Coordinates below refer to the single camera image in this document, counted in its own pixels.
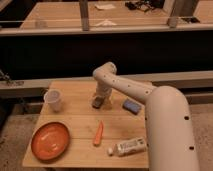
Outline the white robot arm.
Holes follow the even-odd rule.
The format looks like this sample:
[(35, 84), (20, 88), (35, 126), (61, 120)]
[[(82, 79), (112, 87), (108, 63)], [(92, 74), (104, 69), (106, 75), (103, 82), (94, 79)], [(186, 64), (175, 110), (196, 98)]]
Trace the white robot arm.
[(191, 114), (186, 97), (171, 86), (153, 86), (120, 77), (114, 63), (93, 71), (98, 96), (110, 89), (145, 105), (149, 171), (200, 171)]

